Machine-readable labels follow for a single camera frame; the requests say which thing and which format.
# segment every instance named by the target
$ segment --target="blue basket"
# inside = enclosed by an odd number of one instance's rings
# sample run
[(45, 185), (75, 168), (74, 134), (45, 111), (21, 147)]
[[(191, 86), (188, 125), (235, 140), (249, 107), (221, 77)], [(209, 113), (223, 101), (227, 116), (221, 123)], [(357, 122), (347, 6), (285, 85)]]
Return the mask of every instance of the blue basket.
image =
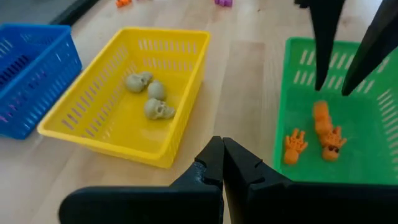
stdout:
[(25, 139), (81, 70), (68, 26), (0, 26), (0, 135)]

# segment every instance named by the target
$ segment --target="plastic basket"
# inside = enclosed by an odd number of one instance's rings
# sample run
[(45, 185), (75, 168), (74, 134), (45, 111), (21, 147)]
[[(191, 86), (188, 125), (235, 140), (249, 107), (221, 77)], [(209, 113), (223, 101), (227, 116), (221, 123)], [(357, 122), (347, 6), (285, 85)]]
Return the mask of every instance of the plastic basket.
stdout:
[[(274, 167), (291, 178), (308, 182), (398, 184), (398, 51), (393, 51), (350, 96), (341, 95), (344, 77), (359, 44), (335, 42), (326, 82), (315, 84), (315, 44), (312, 39), (287, 41)], [(326, 100), (334, 125), (348, 142), (335, 162), (322, 159), (314, 130), (314, 102)], [(308, 147), (298, 163), (283, 163), (284, 136), (294, 128), (306, 131)]]
[(68, 26), (0, 26), (0, 135), (25, 139), (80, 70)]
[[(41, 134), (159, 167), (170, 167), (204, 75), (209, 34), (120, 30), (40, 123)], [(148, 120), (147, 93), (124, 86), (133, 72), (152, 72), (167, 89), (174, 119)]]

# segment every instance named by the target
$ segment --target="green basket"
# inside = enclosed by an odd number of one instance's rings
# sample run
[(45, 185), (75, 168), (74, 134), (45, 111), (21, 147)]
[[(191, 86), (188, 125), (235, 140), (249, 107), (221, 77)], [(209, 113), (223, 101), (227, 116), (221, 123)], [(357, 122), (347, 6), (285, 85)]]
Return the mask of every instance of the green basket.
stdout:
[[(292, 180), (351, 184), (398, 184), (398, 50), (393, 51), (350, 96), (341, 95), (359, 43), (336, 41), (321, 91), (315, 85), (315, 43), (287, 41), (274, 146), (274, 168)], [(326, 100), (347, 143), (335, 162), (322, 159), (314, 130), (313, 104)], [(283, 162), (284, 136), (304, 130), (308, 147), (296, 165)]]

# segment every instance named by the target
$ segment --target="wooden table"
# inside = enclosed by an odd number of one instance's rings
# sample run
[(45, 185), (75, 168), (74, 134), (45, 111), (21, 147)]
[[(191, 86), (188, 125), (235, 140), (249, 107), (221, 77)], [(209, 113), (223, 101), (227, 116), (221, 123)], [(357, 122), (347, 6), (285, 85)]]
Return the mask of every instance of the wooden table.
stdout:
[[(337, 39), (360, 41), (381, 0), (347, 0)], [(212, 33), (206, 77), (171, 169), (105, 156), (45, 138), (0, 139), (0, 223), (57, 223), (62, 199), (88, 185), (169, 185), (212, 135), (229, 136), (272, 165), (285, 41), (312, 36), (307, 10), (293, 0), (140, 0), (116, 9), (102, 0), (73, 26), (86, 67), (125, 26)], [(226, 206), (224, 222), (229, 223)]]

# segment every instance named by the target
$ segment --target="purple toy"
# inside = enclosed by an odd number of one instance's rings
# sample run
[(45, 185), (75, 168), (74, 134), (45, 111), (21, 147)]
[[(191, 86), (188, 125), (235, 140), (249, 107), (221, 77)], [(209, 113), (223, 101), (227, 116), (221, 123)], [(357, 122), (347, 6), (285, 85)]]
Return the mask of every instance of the purple toy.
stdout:
[(220, 6), (227, 6), (227, 7), (232, 6), (232, 0), (214, 0), (214, 2)]

